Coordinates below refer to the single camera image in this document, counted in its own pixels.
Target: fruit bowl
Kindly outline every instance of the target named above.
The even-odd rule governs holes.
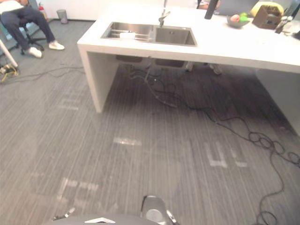
[[[248,24],[250,21],[245,21],[245,22],[232,22],[230,20],[231,16],[227,16],[227,22],[229,24],[229,26],[231,27],[235,27],[235,28],[240,28],[242,26],[245,26],[246,24]]]

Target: fire extinguisher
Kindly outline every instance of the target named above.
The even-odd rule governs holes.
[[[45,19],[48,21],[47,14],[46,14],[45,9],[44,9],[44,7],[43,7],[43,5],[42,5],[41,2],[38,4],[38,9],[44,15]]]

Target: black cable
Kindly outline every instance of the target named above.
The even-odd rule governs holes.
[[[71,69],[71,70],[69,70],[69,71],[67,71],[63,74],[60,74],[60,75],[52,75],[51,74],[51,72],[58,71],[58,70],[63,70],[63,69]],[[60,67],[60,68],[44,71],[44,72],[41,72],[41,73],[38,73],[38,74],[25,75],[25,76],[15,76],[14,78],[11,78],[11,79],[7,80],[6,82],[4,82],[1,85],[6,86],[6,85],[9,85],[9,84],[13,84],[13,83],[24,83],[24,82],[36,81],[36,80],[40,79],[42,76],[44,76],[46,74],[50,74],[51,76],[58,78],[58,77],[62,77],[64,75],[66,75],[66,74],[69,74],[71,72],[84,73],[83,71],[81,71],[81,69],[83,69],[83,67]]]
[[[141,79],[141,80],[143,80],[144,83],[147,85],[148,89],[150,90],[150,93],[155,97],[155,99],[157,101],[159,101],[160,103],[165,104],[167,106],[170,106],[172,108],[177,108],[176,105],[174,105],[172,103],[168,103],[168,102],[164,101],[163,99],[161,99],[160,96],[157,95],[155,93],[155,91],[151,88],[151,86],[149,84],[149,78],[154,79],[154,81],[160,81],[160,83],[163,85],[164,89],[165,89],[165,84],[161,80],[159,80],[157,78],[153,78],[153,76],[150,75],[150,70],[151,70],[151,67],[149,67],[147,71],[141,70],[141,69],[134,69],[133,72],[129,71],[129,79],[131,79],[131,80],[134,80],[134,79]],[[137,72],[141,72],[142,74],[146,74],[146,76],[136,75]]]
[[[240,116],[222,119],[217,114],[217,112],[211,107],[190,106],[184,100],[184,98],[182,96],[175,93],[176,86],[174,84],[173,84],[173,86],[174,86],[174,92],[169,92],[169,91],[165,91],[165,90],[154,90],[150,86],[149,86],[149,88],[151,90],[153,90],[154,92],[161,93],[161,94],[167,94],[167,95],[172,96],[174,99],[178,100],[180,103],[182,103],[186,108],[188,108],[190,110],[203,112],[215,124],[229,130],[230,132],[232,132],[236,136],[242,138],[243,140],[251,142],[255,146],[258,146],[258,147],[261,147],[263,149],[266,149],[266,150],[270,151],[269,161],[270,161],[270,164],[271,164],[272,168],[274,169],[277,176],[279,177],[281,185],[280,185],[280,189],[278,191],[272,192],[272,193],[267,194],[267,195],[264,195],[260,199],[260,201],[259,201],[259,211],[258,211],[258,214],[256,216],[256,223],[253,224],[253,225],[271,225],[270,223],[267,222],[267,219],[266,219],[267,215],[274,219],[273,225],[277,225],[278,224],[278,219],[274,215],[274,213],[272,213],[270,211],[267,211],[267,210],[263,210],[263,203],[267,198],[278,195],[278,194],[284,192],[284,190],[285,190],[285,184],[284,184],[283,178],[280,175],[278,169],[275,167],[274,162],[273,162],[273,158],[274,158],[274,156],[278,156],[281,159],[283,159],[284,161],[286,161],[288,163],[291,163],[291,164],[295,165],[296,167],[300,168],[300,156],[298,154],[294,153],[294,152],[288,152],[286,154],[286,149],[280,142],[272,140],[269,136],[267,136],[264,133],[251,131],[251,129],[250,129],[249,125],[247,124],[247,122]],[[162,101],[160,101],[160,102],[167,105],[167,106],[170,106],[170,103],[166,104],[165,102],[162,102]],[[228,121],[232,121],[232,120],[240,120],[244,124],[244,126],[246,127],[246,129],[248,131],[248,136],[247,137],[244,137],[244,136],[238,134],[233,129],[231,129],[230,127],[223,124],[224,122],[228,122]]]
[[[141,72],[141,73],[147,73],[147,70],[143,70],[143,69],[134,69],[134,72]],[[153,78],[158,78],[162,76],[162,71],[160,71],[159,75],[154,75],[154,74],[149,74],[149,76],[153,77]]]

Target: person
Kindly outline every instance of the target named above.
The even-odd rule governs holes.
[[[198,0],[197,0],[196,4],[197,4],[197,9],[207,10],[208,6],[210,4],[210,0],[202,0],[199,5],[198,5]],[[218,1],[216,9],[219,8],[220,4],[221,4],[221,0]],[[194,64],[192,62],[187,62],[185,70],[190,72],[193,70],[193,67],[194,67]],[[215,74],[217,74],[217,75],[222,74],[222,70],[218,64],[210,63],[209,67],[214,71]]]
[[[200,5],[199,5],[198,9],[208,9],[208,5],[209,5],[209,4],[210,4],[210,0],[202,0],[202,1],[200,2]],[[221,4],[221,0],[219,0],[219,1],[217,2],[216,9],[219,8],[220,4]]]
[[[29,6],[28,0],[0,0],[0,15],[3,26],[28,54],[37,58],[42,57],[42,52],[35,47],[29,46],[19,29],[19,22],[23,18],[33,21],[40,27],[46,36],[50,49],[65,49],[65,47],[55,39],[43,14]]]

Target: sink basin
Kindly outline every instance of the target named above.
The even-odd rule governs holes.
[[[135,33],[132,39],[148,42],[153,31],[154,25],[112,22],[101,38],[120,39],[121,33]]]
[[[156,43],[196,46],[192,30],[186,27],[156,27]]]
[[[112,22],[101,38],[131,39],[164,45],[197,46],[192,30],[186,27],[159,27],[149,24]],[[138,56],[117,55],[116,59],[132,64],[143,62],[143,58]],[[182,60],[155,59],[155,64],[163,67],[182,68],[186,62]]]
[[[121,39],[123,37],[157,44],[197,46],[192,30],[187,27],[112,22],[101,38]]]

